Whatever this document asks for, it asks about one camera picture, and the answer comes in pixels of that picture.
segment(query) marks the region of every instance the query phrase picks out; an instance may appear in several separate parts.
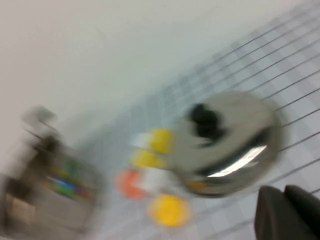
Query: grid pattern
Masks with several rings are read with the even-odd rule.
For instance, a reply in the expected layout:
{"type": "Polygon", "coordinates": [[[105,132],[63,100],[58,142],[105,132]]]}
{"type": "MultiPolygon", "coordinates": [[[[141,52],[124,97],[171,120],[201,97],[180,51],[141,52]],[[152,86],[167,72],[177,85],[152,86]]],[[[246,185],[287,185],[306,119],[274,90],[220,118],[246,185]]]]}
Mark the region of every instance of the grid pattern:
{"type": "Polygon", "coordinates": [[[133,149],[128,139],[152,127],[173,126],[194,103],[224,91],[243,91],[275,106],[285,135],[279,161],[246,189],[224,198],[181,190],[192,206],[179,228],[151,222],[150,199],[122,198],[112,184],[94,235],[101,240],[253,240],[258,189],[295,184],[320,197],[320,2],[308,1],[233,43],[210,61],[164,85],[119,115],[83,150],[112,182],[133,149]]]}

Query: yellow bottle cap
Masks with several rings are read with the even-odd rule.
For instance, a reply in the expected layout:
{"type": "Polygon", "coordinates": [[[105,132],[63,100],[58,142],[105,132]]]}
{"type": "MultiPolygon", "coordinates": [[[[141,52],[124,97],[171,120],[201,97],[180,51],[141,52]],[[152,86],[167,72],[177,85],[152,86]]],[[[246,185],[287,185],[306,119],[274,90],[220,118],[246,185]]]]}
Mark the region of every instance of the yellow bottle cap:
{"type": "Polygon", "coordinates": [[[149,205],[150,217],[160,225],[177,227],[187,222],[190,218],[190,208],[182,198],[161,194],[149,205]]]}
{"type": "Polygon", "coordinates": [[[155,128],[151,132],[150,147],[161,154],[168,154],[171,148],[173,134],[165,128],[155,128]]]}
{"type": "Polygon", "coordinates": [[[131,160],[131,164],[137,168],[151,167],[164,168],[165,163],[154,153],[145,149],[138,149],[131,160]]]}

